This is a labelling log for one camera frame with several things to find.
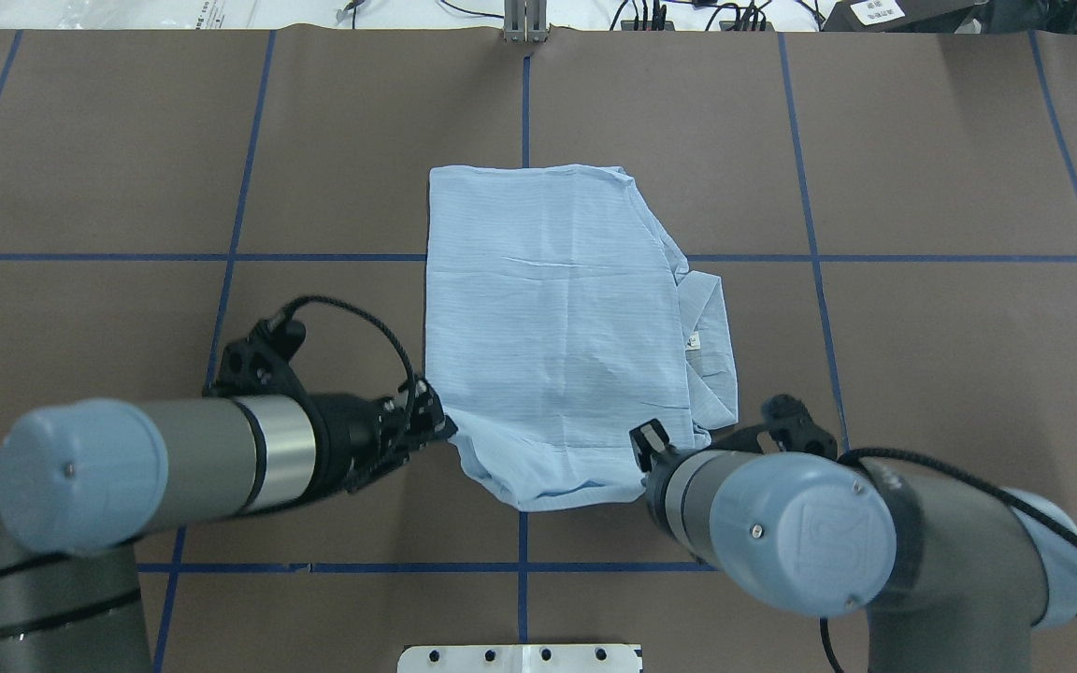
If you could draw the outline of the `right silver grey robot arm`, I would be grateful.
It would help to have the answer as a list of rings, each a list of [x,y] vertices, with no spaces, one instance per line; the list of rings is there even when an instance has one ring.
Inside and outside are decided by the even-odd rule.
[[[655,524],[775,609],[861,612],[871,672],[1029,672],[1077,618],[1077,525],[1041,495],[931,457],[674,447],[631,431]]]

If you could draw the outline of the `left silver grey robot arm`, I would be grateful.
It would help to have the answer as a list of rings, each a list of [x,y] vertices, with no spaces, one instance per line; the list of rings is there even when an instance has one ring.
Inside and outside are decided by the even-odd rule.
[[[139,539],[356,493],[454,431],[422,380],[22,413],[0,443],[0,672],[150,672]]]

